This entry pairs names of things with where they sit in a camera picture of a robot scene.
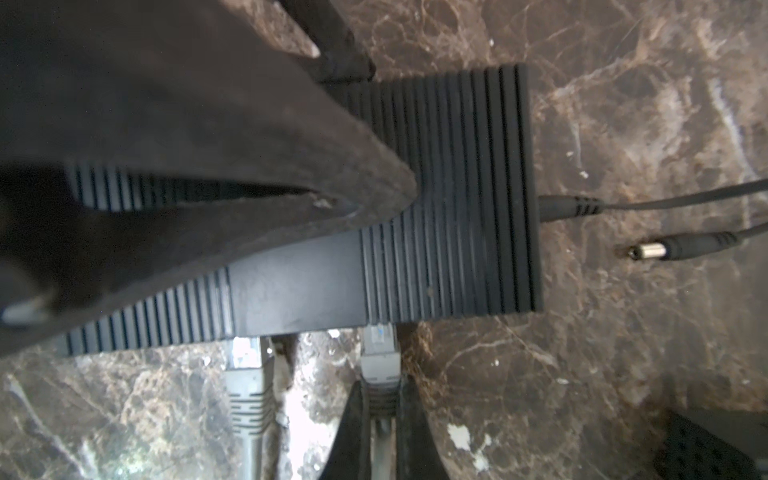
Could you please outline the square dark grey switch box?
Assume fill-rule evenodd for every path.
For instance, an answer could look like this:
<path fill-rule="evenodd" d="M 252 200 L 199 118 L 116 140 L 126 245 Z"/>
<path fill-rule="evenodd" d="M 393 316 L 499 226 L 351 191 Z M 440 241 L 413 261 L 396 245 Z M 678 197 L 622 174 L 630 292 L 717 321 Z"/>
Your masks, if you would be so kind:
<path fill-rule="evenodd" d="M 765 479 L 767 414 L 673 410 L 654 468 L 664 479 Z"/>

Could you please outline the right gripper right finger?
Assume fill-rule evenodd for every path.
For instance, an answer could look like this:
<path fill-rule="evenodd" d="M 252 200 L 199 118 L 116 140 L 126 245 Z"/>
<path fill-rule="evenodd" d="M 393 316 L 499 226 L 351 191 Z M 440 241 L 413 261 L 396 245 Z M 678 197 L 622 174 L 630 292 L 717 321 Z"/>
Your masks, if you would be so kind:
<path fill-rule="evenodd" d="M 395 420 L 396 479 L 449 480 L 413 377 L 400 381 Z"/>

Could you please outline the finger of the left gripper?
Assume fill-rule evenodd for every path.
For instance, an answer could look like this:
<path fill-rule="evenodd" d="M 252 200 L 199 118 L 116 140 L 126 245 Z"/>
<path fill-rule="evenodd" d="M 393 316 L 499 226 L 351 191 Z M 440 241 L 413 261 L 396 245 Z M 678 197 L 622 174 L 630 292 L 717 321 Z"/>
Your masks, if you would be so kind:
<path fill-rule="evenodd" d="M 291 54 L 318 83 L 371 80 L 376 67 L 329 0 L 280 0 L 282 8 L 319 50 L 318 57 Z"/>
<path fill-rule="evenodd" d="M 99 164 L 231 182 L 227 200 L 105 212 Z M 1 352 L 261 250 L 393 218 L 412 170 L 220 1 L 1 5 Z"/>

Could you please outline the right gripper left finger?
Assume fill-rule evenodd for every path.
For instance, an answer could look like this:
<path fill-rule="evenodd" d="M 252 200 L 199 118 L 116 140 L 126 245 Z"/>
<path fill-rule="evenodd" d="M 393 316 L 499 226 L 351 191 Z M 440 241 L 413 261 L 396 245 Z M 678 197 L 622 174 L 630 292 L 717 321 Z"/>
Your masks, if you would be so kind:
<path fill-rule="evenodd" d="M 369 478 L 369 395 L 364 381 L 350 389 L 320 480 Z"/>

